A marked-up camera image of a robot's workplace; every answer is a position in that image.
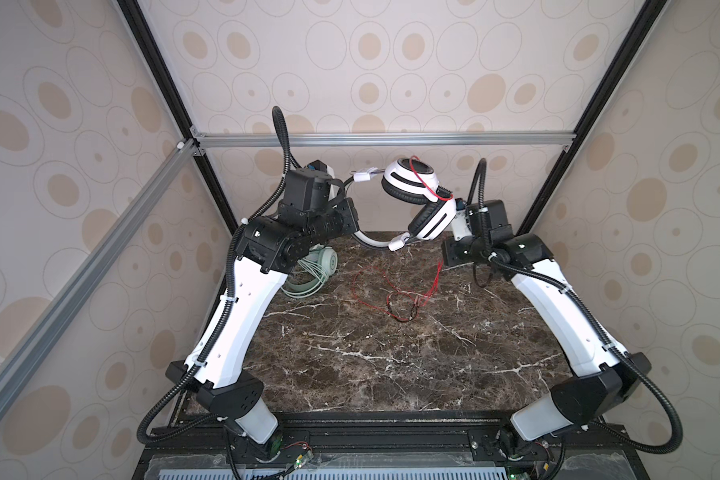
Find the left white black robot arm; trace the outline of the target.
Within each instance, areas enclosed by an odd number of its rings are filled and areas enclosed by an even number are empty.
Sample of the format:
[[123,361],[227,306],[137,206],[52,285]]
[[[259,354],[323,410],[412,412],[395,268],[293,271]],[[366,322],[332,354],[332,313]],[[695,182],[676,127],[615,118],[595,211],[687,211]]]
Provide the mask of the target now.
[[273,199],[242,221],[227,256],[226,290],[205,333],[167,376],[173,387],[145,415],[137,429],[144,445],[168,440],[148,429],[157,414],[185,390],[192,390],[234,434],[244,435],[271,457],[277,450],[278,420],[262,400],[263,383],[243,369],[244,358],[263,315],[288,275],[312,247],[354,233],[357,212],[344,183],[314,166],[285,173]]

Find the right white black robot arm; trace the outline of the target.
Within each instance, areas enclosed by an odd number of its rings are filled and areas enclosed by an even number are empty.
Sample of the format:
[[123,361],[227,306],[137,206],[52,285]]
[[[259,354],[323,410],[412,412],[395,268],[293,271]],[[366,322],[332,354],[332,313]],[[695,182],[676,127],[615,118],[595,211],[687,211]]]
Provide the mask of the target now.
[[571,369],[571,378],[513,413],[497,434],[508,459],[524,455],[528,444],[576,427],[598,425],[600,417],[644,386],[659,401],[670,424],[668,440],[659,445],[632,441],[651,454],[676,451],[683,440],[680,416],[668,397],[649,379],[651,363],[630,353],[596,319],[577,295],[551,250],[535,234],[515,236],[499,200],[465,205],[445,204],[453,233],[443,243],[447,265],[487,265],[519,290],[555,336]]

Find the mint green headphones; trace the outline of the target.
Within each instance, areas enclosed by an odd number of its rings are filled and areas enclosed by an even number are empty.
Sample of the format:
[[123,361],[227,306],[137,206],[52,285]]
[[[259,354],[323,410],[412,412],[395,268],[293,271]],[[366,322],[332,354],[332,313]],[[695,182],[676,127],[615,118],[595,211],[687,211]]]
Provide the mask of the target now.
[[308,255],[297,263],[301,273],[312,276],[305,283],[296,283],[287,279],[281,286],[283,293],[292,299],[304,299],[318,293],[328,280],[336,273],[338,268],[338,255],[327,245],[312,247]]

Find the white black red headphones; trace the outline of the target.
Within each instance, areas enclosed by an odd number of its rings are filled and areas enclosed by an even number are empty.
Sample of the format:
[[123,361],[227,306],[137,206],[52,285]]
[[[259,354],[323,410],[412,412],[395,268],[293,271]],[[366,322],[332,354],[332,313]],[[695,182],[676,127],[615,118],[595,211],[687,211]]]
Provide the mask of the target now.
[[362,246],[371,249],[397,251],[416,241],[437,238],[455,219],[457,202],[453,193],[440,185],[435,170],[417,156],[400,158],[384,170],[369,168],[355,172],[345,181],[348,189],[353,183],[381,178],[384,192],[396,200],[420,206],[407,230],[390,241],[368,237],[358,230],[352,237]]

